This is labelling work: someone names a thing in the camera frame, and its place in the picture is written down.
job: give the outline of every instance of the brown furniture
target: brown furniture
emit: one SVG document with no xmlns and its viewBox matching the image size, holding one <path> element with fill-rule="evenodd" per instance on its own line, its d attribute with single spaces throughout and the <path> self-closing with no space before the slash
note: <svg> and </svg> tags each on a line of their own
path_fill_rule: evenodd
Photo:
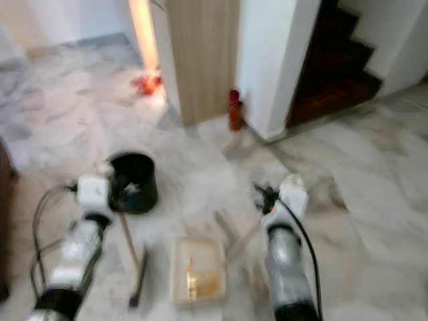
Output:
<svg viewBox="0 0 428 321">
<path fill-rule="evenodd" d="M 5 242 L 10 220 L 12 185 L 15 171 L 7 156 L 4 142 L 0 139 L 0 302 L 7 299 Z"/>
</svg>

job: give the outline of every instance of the stair step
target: stair step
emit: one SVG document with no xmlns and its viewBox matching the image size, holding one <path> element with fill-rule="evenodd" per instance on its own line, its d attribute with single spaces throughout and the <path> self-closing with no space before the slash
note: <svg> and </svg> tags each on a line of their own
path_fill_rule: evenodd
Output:
<svg viewBox="0 0 428 321">
<path fill-rule="evenodd" d="M 339 0 L 321 0 L 320 11 L 325 12 L 337 7 Z"/>
<path fill-rule="evenodd" d="M 336 8 L 318 16 L 312 39 L 327 42 L 348 39 L 354 33 L 359 17 L 343 9 Z"/>
<path fill-rule="evenodd" d="M 372 53 L 373 48 L 350 40 L 340 45 L 320 44 L 318 48 L 313 47 L 309 53 L 303 81 L 316 77 L 326 79 L 326 76 L 335 77 L 362 70 Z"/>
<path fill-rule="evenodd" d="M 319 86 L 310 95 L 297 96 L 288 116 L 287 127 L 370 100 L 381 84 L 377 78 L 361 72 L 348 79 Z"/>
</svg>

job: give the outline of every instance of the clear plastic container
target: clear plastic container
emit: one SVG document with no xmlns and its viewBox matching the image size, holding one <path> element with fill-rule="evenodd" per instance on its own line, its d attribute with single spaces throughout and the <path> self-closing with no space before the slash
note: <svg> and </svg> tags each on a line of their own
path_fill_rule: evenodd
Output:
<svg viewBox="0 0 428 321">
<path fill-rule="evenodd" d="M 171 300 L 176 304 L 212 302 L 225 297 L 224 252 L 210 237 L 180 237 L 171 260 Z"/>
</svg>

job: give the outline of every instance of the wooden door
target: wooden door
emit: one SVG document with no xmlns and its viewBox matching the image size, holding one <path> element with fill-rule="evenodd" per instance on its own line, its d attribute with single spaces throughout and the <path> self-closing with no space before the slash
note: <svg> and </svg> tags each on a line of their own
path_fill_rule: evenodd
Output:
<svg viewBox="0 0 428 321">
<path fill-rule="evenodd" d="M 183 124 L 227 112 L 235 86 L 239 0 L 167 0 Z"/>
</svg>

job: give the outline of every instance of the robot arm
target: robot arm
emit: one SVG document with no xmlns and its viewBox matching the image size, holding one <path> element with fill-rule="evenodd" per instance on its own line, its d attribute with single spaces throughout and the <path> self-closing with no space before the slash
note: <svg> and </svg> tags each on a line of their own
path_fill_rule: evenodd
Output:
<svg viewBox="0 0 428 321">
<path fill-rule="evenodd" d="M 27 321 L 72 321 L 92 283 L 102 253 L 104 232 L 113 222 L 108 206 L 111 172 L 79 178 L 77 200 L 83 212 L 62 245 L 62 258 L 51 273 Z"/>
<path fill-rule="evenodd" d="M 263 194 L 263 229 L 269 239 L 265 266 L 270 279 L 271 304 L 277 321 L 319 321 L 302 261 L 302 242 L 296 233 L 308 204 L 300 177 L 290 175 L 279 191 L 256 189 Z"/>
</svg>

